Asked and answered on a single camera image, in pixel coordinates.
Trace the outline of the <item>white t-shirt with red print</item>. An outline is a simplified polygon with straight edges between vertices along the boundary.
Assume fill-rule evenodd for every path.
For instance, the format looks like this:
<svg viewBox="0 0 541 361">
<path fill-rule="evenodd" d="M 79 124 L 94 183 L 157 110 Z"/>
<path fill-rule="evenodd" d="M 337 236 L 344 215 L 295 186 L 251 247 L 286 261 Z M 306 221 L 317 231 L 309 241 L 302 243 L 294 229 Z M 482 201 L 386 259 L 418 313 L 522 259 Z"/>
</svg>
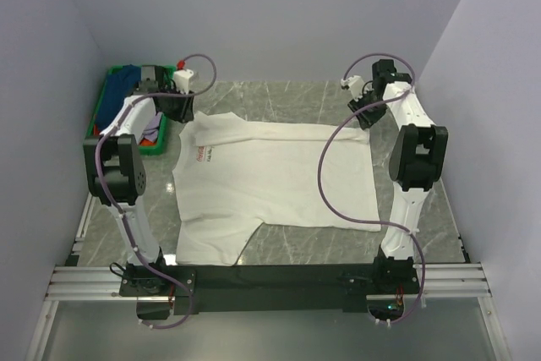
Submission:
<svg viewBox="0 0 541 361">
<path fill-rule="evenodd" d="M 362 129 L 200 112 L 179 139 L 180 264 L 233 265 L 262 224 L 380 230 Z"/>
</svg>

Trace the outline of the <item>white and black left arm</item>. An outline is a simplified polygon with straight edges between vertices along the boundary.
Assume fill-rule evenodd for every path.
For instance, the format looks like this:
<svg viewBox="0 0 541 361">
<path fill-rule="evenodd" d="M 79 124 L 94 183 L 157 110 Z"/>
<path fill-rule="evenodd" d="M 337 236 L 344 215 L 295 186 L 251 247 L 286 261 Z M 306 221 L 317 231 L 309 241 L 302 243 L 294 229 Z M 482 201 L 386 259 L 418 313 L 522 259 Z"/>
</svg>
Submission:
<svg viewBox="0 0 541 361">
<path fill-rule="evenodd" d="M 194 116 L 194 95 L 174 82 L 174 70 L 161 65 L 111 68 L 83 142 L 90 194 L 115 216 L 128 248 L 126 264 L 110 266 L 122 279 L 123 296 L 192 295 L 189 282 L 167 265 L 143 203 L 146 172 L 139 144 L 146 128 L 157 115 L 181 123 Z"/>
</svg>

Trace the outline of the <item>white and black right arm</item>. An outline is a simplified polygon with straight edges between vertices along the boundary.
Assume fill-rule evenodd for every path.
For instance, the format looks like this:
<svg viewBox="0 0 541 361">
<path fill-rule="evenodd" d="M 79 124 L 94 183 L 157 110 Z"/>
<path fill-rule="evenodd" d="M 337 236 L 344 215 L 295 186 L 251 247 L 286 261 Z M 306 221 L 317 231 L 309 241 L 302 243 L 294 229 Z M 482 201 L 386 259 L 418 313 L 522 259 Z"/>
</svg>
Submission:
<svg viewBox="0 0 541 361">
<path fill-rule="evenodd" d="M 448 130 L 429 118 L 416 91 L 414 74 L 400 73 L 398 57 L 375 55 L 372 79 L 360 84 L 357 75 L 344 74 L 341 87 L 350 90 L 348 107 L 363 130 L 371 129 L 390 113 L 398 135 L 388 162 L 393 183 L 390 225 L 374 258 L 371 282 L 379 293 L 418 290 L 414 250 L 418 222 L 429 191 L 443 171 Z"/>
</svg>

